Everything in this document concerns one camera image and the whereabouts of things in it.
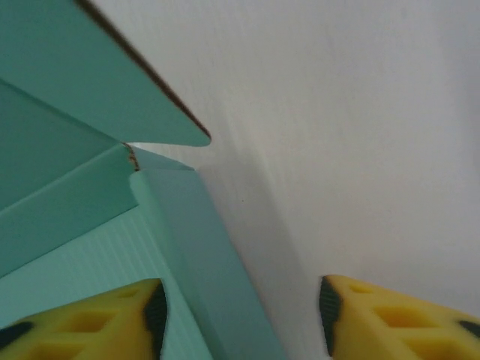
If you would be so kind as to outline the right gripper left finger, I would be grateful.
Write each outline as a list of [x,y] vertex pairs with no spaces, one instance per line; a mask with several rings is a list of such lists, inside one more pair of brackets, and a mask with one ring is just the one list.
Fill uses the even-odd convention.
[[2,359],[159,359],[167,297],[151,278],[35,313],[1,329]]

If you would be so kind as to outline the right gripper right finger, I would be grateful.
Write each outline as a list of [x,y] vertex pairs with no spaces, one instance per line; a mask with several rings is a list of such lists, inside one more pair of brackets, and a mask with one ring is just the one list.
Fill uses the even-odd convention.
[[331,359],[479,359],[479,318],[351,277],[319,285]]

